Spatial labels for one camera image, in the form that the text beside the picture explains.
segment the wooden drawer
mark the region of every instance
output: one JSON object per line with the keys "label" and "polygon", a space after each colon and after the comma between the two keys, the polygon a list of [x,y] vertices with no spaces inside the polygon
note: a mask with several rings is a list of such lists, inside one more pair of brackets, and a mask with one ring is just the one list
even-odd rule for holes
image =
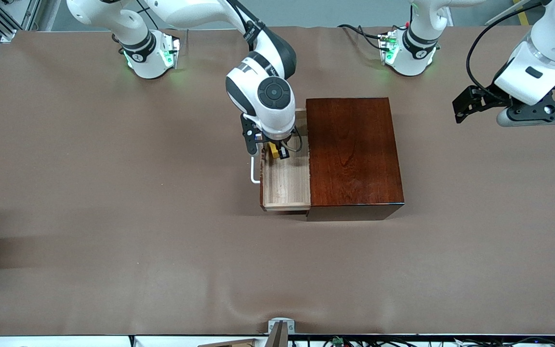
{"label": "wooden drawer", "polygon": [[404,204],[388,99],[308,99],[297,110],[303,148],[265,150],[260,205],[308,220],[382,220]]}

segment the brown table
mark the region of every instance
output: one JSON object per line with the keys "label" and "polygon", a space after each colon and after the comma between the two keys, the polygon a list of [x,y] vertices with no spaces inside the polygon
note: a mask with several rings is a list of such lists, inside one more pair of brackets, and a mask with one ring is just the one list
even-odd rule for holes
{"label": "brown table", "polygon": [[[526,32],[494,28],[485,83]],[[406,205],[381,222],[263,213],[225,74],[234,31],[191,31],[141,80],[109,33],[0,48],[0,334],[555,334],[555,127],[456,125],[481,28],[418,77],[351,32],[276,28],[309,97],[388,96]]]}

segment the gray floor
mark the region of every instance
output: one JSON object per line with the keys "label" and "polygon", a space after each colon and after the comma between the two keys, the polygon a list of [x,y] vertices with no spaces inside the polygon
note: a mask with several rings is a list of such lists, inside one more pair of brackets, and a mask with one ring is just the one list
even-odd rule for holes
{"label": "gray floor", "polygon": [[[354,26],[402,25],[409,17],[407,0],[242,0],[256,16],[268,26],[336,27],[339,24]],[[453,22],[456,26],[482,26],[500,11],[513,4],[512,0],[487,0],[475,7],[453,8]],[[128,6],[133,11],[141,7],[137,2]],[[533,24],[542,15],[541,11],[529,13]],[[152,26],[146,13],[141,13],[148,26]],[[160,28],[169,26],[152,15]],[[44,0],[38,16],[41,29],[48,31],[102,31],[103,28],[84,26],[68,11],[66,0]],[[519,25],[517,18],[509,18],[503,25]],[[226,23],[213,23],[198,29],[230,28]]]}

